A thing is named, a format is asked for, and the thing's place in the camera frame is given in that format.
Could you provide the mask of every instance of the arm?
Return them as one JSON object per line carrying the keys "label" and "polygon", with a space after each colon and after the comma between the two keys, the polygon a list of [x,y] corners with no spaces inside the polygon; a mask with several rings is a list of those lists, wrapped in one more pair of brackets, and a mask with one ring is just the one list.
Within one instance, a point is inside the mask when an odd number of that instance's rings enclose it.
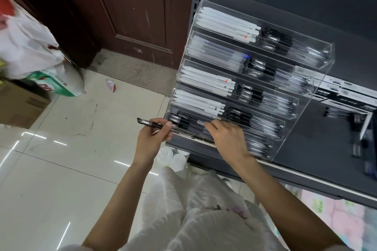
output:
{"label": "arm", "polygon": [[205,123],[224,160],[264,206],[291,251],[344,245],[307,206],[271,177],[247,150],[243,130],[233,123]]}
{"label": "arm", "polygon": [[158,153],[161,142],[172,138],[170,121],[163,118],[155,118],[151,121],[165,125],[157,133],[155,128],[148,126],[140,130],[134,161],[82,244],[93,251],[116,251],[128,241],[141,189],[152,168],[153,159]]}

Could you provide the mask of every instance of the white dress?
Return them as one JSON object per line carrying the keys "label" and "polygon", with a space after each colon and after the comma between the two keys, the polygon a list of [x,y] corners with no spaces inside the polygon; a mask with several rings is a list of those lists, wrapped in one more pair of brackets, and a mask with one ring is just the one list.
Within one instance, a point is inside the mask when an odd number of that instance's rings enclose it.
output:
{"label": "white dress", "polygon": [[[128,250],[285,251],[261,210],[235,193],[214,171],[176,174],[164,168],[143,205],[143,229]],[[87,251],[68,245],[61,251]],[[350,250],[335,246],[331,250]]]}

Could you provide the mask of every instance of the hand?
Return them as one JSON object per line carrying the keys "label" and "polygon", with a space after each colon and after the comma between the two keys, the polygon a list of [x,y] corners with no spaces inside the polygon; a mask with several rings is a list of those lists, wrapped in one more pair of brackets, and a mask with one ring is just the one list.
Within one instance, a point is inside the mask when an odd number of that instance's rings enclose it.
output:
{"label": "hand", "polygon": [[242,128],[234,123],[220,120],[205,122],[204,125],[212,135],[220,155],[234,170],[242,167],[245,159],[252,158],[247,150]]}
{"label": "hand", "polygon": [[156,132],[157,128],[144,126],[140,130],[138,136],[138,142],[136,144],[136,152],[133,164],[141,165],[141,167],[152,169],[153,160],[156,157],[158,150],[160,149],[161,142],[169,141],[172,139],[172,123],[163,118],[154,118],[150,121],[164,124],[163,128]]}

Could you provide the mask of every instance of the clear acrylic display case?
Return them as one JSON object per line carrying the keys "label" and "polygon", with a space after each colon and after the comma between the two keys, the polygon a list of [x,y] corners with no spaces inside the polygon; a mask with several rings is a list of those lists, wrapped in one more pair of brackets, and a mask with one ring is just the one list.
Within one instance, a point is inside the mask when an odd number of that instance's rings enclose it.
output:
{"label": "clear acrylic display case", "polygon": [[249,152],[272,161],[334,54],[334,44],[201,0],[165,118],[184,121],[177,132],[208,145],[203,122],[236,123]]}

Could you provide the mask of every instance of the forearm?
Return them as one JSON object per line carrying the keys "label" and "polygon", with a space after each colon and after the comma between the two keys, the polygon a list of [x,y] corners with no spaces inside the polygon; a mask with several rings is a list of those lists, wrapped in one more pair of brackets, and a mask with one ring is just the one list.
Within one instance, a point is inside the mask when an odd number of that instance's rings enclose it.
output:
{"label": "forearm", "polygon": [[341,239],[307,206],[248,157],[235,168],[270,215],[291,251],[324,250]]}
{"label": "forearm", "polygon": [[127,243],[148,168],[132,164],[82,245],[93,251],[118,250]]}

